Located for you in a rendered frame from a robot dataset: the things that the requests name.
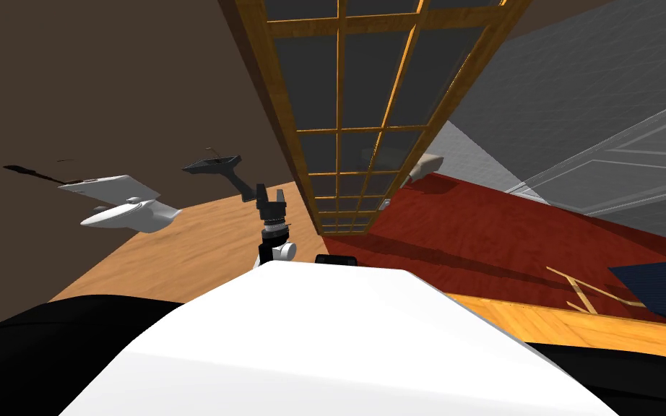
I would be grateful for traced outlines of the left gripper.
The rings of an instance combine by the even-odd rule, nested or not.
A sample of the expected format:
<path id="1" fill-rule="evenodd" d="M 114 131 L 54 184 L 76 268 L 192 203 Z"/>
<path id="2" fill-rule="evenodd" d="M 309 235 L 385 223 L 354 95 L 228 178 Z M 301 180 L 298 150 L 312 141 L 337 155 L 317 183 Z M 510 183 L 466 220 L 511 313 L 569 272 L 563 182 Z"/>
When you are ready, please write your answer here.
<path id="1" fill-rule="evenodd" d="M 276 201 L 267 200 L 267 190 L 263 183 L 256 185 L 256 208 L 263 221 L 283 221 L 286 215 L 284 191 L 276 190 Z"/>

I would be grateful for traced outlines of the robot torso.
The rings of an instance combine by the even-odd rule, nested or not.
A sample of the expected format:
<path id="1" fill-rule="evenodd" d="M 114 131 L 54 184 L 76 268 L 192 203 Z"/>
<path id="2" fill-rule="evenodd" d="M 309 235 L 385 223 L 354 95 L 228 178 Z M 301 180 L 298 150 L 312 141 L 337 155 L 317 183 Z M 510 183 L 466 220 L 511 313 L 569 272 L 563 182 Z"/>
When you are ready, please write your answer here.
<path id="1" fill-rule="evenodd" d="M 271 261 L 171 311 L 60 416 L 617 416 L 411 272 Z"/>

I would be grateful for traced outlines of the dark blue wooden-framed chair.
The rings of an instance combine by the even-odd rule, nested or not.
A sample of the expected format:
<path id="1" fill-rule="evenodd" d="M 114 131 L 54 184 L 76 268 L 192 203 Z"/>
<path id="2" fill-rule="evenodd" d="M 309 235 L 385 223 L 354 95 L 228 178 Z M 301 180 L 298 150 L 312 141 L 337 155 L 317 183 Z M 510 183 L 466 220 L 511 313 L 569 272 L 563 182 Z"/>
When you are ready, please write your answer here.
<path id="1" fill-rule="evenodd" d="M 571 302 L 567 303 L 580 311 L 580 313 L 597 315 L 596 308 L 590 303 L 589 298 L 583 291 L 584 288 L 587 288 L 627 306 L 645 308 L 651 311 L 651 313 L 666 318 L 666 262 L 619 266 L 610 269 L 611 273 L 620 283 L 636 297 L 635 301 L 620 298 L 617 295 L 601 290 L 598 287 L 594 287 L 551 267 L 548 267 L 547 270 L 568 280 L 568 283 L 578 295 L 583 306 L 580 307 Z"/>

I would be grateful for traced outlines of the wooden glazed door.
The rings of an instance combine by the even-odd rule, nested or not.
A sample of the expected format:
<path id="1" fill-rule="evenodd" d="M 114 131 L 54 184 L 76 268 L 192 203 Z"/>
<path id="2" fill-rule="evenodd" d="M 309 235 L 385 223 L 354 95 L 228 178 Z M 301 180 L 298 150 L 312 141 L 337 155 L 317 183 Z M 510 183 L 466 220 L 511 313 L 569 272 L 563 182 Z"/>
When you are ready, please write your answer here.
<path id="1" fill-rule="evenodd" d="M 362 235 L 532 0 L 228 0 L 316 232 Z"/>

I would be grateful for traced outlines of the white toilet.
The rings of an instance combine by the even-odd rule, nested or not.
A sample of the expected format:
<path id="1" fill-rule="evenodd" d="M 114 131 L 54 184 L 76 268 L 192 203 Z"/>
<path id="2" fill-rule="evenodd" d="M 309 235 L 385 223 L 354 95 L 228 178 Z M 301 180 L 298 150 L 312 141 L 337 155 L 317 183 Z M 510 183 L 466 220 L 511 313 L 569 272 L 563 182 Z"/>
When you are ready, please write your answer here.
<path id="1" fill-rule="evenodd" d="M 99 209 L 81 224 L 92 228 L 128 228 L 154 233 L 171 225 L 182 211 L 157 200 L 156 191 L 130 175 L 96 178 L 59 187 L 100 202 L 112 204 Z"/>

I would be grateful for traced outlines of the black wall basin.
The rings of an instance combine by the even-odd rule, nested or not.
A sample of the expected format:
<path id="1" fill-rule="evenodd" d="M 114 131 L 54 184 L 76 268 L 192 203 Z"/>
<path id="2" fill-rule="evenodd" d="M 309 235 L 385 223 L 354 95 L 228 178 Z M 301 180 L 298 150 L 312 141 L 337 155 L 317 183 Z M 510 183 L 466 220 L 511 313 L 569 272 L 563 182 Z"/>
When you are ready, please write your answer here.
<path id="1" fill-rule="evenodd" d="M 235 173 L 235 167 L 241 161 L 242 157 L 240 155 L 203 159 L 183 167 L 182 171 L 190 174 L 220 175 L 226 178 L 240 192 L 243 202 L 249 202 L 256 199 L 256 191 Z"/>

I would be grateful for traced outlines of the grey panelled door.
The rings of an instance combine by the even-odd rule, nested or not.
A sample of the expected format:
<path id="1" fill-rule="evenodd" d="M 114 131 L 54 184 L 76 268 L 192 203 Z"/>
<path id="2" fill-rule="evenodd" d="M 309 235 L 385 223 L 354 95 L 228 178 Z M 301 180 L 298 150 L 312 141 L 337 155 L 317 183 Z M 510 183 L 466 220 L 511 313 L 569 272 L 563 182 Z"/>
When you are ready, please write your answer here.
<path id="1" fill-rule="evenodd" d="M 509 193 L 666 237 L 666 109 Z"/>

